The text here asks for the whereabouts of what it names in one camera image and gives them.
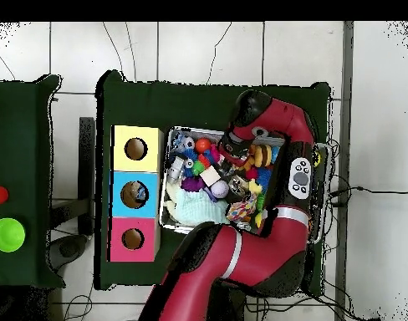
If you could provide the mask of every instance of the green toy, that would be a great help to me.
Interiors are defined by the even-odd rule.
[[[17,251],[24,242],[26,233],[23,225],[12,218],[0,219],[0,251]]]

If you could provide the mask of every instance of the hole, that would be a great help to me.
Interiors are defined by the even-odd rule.
[[[125,183],[120,191],[120,199],[129,208],[141,208],[149,198],[149,192],[143,183],[133,181]]]
[[[139,229],[128,229],[122,234],[122,244],[129,250],[137,250],[143,246],[145,237]]]
[[[129,159],[139,161],[146,156],[147,145],[140,138],[132,138],[125,143],[124,152]]]

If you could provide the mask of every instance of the orange ball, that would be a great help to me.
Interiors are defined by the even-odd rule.
[[[195,142],[195,150],[202,154],[204,151],[210,149],[211,141],[207,138],[200,138]]]

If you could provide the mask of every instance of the green table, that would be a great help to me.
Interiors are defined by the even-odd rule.
[[[50,119],[48,105],[60,77],[32,83],[0,81],[0,186],[8,200],[0,218],[24,225],[26,238],[16,252],[0,252],[0,285],[63,287],[46,263],[49,238]]]
[[[151,285],[163,278],[172,255],[185,237],[161,229],[161,248],[154,262],[107,262],[108,200],[110,176],[110,127],[138,125],[158,127],[165,134],[173,125],[225,130],[233,104],[246,89],[258,89],[304,108],[317,130],[317,141],[327,133],[330,87],[317,83],[310,88],[288,86],[187,85],[166,82],[129,83],[116,70],[106,72],[96,88],[97,147],[95,186],[94,286],[111,284]],[[313,293],[320,293],[321,243],[315,246]]]

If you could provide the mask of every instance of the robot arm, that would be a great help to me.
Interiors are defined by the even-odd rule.
[[[246,91],[218,149],[241,166],[254,139],[273,132],[288,141],[260,236],[212,222],[197,226],[179,246],[138,321],[206,321],[210,289],[218,278],[263,296],[282,298],[296,291],[303,277],[313,169],[308,116],[292,104]]]

